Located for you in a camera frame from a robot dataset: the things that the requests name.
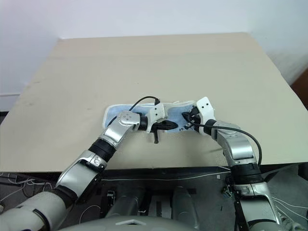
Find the grey robot torso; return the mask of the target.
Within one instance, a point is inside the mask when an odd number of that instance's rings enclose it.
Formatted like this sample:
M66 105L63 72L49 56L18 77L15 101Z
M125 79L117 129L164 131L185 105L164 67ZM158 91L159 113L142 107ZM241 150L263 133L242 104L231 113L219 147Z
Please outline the grey robot torso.
M199 231L182 222L162 217L112 216L87 221L58 231Z

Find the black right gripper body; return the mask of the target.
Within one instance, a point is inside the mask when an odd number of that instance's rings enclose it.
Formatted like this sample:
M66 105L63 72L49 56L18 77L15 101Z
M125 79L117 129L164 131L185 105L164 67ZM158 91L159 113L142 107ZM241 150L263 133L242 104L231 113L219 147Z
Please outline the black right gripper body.
M201 119L200 119L200 111L198 108L196 108L196 114L191 114L192 115L192 121L193 124L200 124Z

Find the light blue cloth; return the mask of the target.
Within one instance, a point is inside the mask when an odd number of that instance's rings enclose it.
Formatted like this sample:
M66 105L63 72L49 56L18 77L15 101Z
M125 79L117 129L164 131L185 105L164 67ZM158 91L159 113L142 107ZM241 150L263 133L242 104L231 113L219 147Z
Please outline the light blue cloth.
M163 103L166 113L166 120L172 121L178 124L177 128L171 130L165 130L168 133L175 133L184 131L184 126L187 124L187 121L183 118L182 113L188 112L192 109L195 101L185 101L185 102L174 102L174 103ZM102 128L106 128L109 122L117 116L120 112L128 110L132 105L131 104L114 104L107 107L104 112L102 120ZM141 113L146 115L151 108L154 107L154 103L141 103L135 106L132 111L135 113Z

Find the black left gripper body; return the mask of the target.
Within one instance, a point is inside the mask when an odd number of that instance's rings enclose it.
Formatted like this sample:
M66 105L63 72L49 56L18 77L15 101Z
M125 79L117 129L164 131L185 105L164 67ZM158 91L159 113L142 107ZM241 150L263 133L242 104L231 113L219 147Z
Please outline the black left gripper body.
M162 122L156 122L152 125L152 132L157 130L169 130L168 121L164 120Z

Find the dark grey rounded shape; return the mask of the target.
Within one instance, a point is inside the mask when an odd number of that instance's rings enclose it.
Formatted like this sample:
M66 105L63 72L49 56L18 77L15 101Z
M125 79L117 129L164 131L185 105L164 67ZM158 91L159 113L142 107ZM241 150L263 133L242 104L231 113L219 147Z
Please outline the dark grey rounded shape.
M136 216L145 195L144 188L128 188L115 201L115 204L106 214L105 218L115 216Z
M200 229L200 222L188 190L178 186L172 196L171 218L196 230Z

